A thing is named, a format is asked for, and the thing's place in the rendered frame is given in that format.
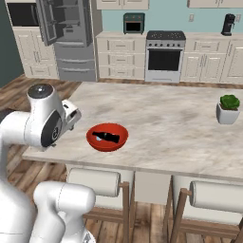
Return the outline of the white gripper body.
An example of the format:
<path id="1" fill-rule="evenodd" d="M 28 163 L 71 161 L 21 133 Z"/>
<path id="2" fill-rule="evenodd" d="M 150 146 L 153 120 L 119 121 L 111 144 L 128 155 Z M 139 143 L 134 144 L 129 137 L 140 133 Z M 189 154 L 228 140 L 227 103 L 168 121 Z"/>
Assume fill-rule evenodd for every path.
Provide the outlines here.
<path id="1" fill-rule="evenodd" d="M 82 114 L 78 108 L 66 108 L 63 131 L 72 130 L 75 123 L 81 118 Z"/>

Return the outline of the red bowl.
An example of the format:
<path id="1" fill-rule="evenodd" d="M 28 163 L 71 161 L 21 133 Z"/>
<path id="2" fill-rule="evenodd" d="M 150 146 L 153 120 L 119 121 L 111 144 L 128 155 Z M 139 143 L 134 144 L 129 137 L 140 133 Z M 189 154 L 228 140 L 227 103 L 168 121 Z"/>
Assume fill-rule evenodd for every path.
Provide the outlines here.
<path id="1" fill-rule="evenodd" d="M 111 134 L 119 135 L 120 141 L 118 143 L 106 140 L 96 140 L 96 137 L 92 135 L 93 132 L 108 132 Z M 128 139 L 128 131 L 120 124 L 107 122 L 100 123 L 91 127 L 86 132 L 86 140 L 88 143 L 98 151 L 112 152 L 121 148 Z"/>

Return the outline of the grey steel fridge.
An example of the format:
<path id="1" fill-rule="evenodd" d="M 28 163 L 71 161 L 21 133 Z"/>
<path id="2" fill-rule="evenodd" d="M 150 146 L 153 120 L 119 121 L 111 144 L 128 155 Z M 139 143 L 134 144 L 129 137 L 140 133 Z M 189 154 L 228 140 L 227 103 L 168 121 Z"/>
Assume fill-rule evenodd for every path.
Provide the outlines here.
<path id="1" fill-rule="evenodd" d="M 58 38 L 54 47 L 59 78 L 66 81 L 99 80 L 96 36 L 103 31 L 97 0 L 54 0 Z"/>

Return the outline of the grey fridge door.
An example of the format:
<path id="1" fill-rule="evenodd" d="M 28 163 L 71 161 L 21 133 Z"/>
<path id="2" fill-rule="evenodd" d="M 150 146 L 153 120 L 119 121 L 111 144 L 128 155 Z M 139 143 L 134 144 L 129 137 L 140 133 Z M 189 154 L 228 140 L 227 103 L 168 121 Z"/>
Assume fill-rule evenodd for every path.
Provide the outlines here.
<path id="1" fill-rule="evenodd" d="M 46 46 L 50 46 L 58 38 L 57 21 L 54 18 L 54 0 L 36 0 L 36 6 L 43 42 Z"/>

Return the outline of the black soda bottle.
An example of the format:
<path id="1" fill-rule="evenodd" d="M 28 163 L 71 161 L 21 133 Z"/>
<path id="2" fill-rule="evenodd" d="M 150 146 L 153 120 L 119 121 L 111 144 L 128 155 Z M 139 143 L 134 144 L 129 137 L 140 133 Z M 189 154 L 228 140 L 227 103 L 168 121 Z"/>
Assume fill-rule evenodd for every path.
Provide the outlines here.
<path id="1" fill-rule="evenodd" d="M 111 134 L 108 132 L 93 132 L 92 135 L 98 138 L 99 140 L 112 141 L 115 143 L 118 143 L 120 141 L 119 135 Z"/>

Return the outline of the wooden stool with white backrest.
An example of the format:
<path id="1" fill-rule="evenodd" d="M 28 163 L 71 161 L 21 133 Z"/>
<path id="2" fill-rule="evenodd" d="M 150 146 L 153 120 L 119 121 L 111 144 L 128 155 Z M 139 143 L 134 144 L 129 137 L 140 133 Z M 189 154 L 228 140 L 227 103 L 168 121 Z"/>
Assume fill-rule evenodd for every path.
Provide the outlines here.
<path id="1" fill-rule="evenodd" d="M 243 184 L 171 176 L 163 221 L 168 243 L 179 233 L 243 243 Z"/>
<path id="2" fill-rule="evenodd" d="M 90 187 L 94 208 L 84 218 L 123 224 L 123 242 L 130 243 L 135 221 L 135 173 L 127 170 L 71 168 L 67 181 Z"/>

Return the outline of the cream tall cupboard run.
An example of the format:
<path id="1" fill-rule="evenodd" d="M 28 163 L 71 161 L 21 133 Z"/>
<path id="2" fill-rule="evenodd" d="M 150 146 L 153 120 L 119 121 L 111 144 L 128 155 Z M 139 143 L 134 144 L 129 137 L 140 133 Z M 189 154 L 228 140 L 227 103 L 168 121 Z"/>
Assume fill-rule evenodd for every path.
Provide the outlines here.
<path id="1" fill-rule="evenodd" d="M 25 75 L 28 78 L 58 79 L 53 46 L 46 47 L 38 28 L 14 28 Z"/>

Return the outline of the cream base cupboard with drawers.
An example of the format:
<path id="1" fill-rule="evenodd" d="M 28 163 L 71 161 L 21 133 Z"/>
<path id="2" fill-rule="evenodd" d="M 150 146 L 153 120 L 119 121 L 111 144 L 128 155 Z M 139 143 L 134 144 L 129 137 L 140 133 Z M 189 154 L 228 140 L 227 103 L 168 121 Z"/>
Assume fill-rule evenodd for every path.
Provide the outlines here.
<path id="1" fill-rule="evenodd" d="M 96 39 L 101 78 L 130 80 L 144 78 L 144 34 L 103 31 Z"/>

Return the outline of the steel oven with black hob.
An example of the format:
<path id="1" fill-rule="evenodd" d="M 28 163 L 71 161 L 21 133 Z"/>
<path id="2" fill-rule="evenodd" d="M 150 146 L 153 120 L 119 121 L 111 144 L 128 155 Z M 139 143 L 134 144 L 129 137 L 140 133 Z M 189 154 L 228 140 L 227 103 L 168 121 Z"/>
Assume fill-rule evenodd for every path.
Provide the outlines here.
<path id="1" fill-rule="evenodd" d="M 149 30 L 145 43 L 146 82 L 178 83 L 186 37 L 181 30 Z"/>

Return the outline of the dark green toaster oven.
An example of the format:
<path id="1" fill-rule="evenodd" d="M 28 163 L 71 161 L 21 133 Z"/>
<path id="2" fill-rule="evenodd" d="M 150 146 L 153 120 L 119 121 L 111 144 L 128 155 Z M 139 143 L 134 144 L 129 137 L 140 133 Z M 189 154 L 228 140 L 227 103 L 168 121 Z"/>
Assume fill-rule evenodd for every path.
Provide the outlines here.
<path id="1" fill-rule="evenodd" d="M 143 12 L 127 12 L 123 15 L 123 33 L 144 32 L 145 14 Z"/>

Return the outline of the black built-in microwave oven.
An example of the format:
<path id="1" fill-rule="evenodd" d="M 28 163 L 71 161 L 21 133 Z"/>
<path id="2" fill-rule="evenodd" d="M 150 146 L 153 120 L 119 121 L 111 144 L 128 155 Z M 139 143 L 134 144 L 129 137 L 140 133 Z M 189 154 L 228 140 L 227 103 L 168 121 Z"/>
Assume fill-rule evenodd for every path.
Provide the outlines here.
<path id="1" fill-rule="evenodd" d="M 11 23 L 14 27 L 38 27 L 35 3 L 7 3 Z"/>

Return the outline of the cream base cupboard with doors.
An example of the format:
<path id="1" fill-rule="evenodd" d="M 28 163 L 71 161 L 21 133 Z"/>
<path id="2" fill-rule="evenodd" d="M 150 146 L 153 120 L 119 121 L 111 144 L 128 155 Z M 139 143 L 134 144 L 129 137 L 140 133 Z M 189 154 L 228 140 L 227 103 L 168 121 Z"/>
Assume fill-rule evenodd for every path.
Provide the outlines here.
<path id="1" fill-rule="evenodd" d="M 243 84 L 243 33 L 186 33 L 180 79 L 185 82 Z"/>

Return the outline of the green plant in white pot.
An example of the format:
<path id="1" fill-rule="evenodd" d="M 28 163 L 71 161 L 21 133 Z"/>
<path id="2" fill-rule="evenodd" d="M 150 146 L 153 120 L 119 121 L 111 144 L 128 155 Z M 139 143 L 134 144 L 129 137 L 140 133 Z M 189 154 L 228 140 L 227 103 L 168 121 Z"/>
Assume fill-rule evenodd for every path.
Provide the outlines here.
<path id="1" fill-rule="evenodd" d="M 220 97 L 216 105 L 216 118 L 220 124 L 233 124 L 239 116 L 240 100 L 235 95 Z"/>

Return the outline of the black coffee machine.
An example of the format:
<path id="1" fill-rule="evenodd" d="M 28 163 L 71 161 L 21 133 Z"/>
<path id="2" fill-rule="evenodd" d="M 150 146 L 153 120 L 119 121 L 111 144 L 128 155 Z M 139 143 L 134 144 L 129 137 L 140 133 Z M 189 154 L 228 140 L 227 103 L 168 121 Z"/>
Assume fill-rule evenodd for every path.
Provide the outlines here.
<path id="1" fill-rule="evenodd" d="M 234 19 L 235 19 L 234 14 L 228 13 L 225 15 L 224 24 L 221 31 L 222 35 L 224 36 L 232 35 L 232 27 L 234 26 Z"/>

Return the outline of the cream wall cupboard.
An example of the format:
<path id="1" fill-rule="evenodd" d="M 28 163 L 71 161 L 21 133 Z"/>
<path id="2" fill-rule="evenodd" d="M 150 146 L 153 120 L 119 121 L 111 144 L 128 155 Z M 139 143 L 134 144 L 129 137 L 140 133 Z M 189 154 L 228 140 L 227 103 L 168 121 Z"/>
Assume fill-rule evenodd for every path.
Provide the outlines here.
<path id="1" fill-rule="evenodd" d="M 187 7 L 243 9 L 243 0 L 187 0 Z"/>
<path id="2" fill-rule="evenodd" d="M 97 0 L 97 9 L 149 9 L 149 0 Z"/>

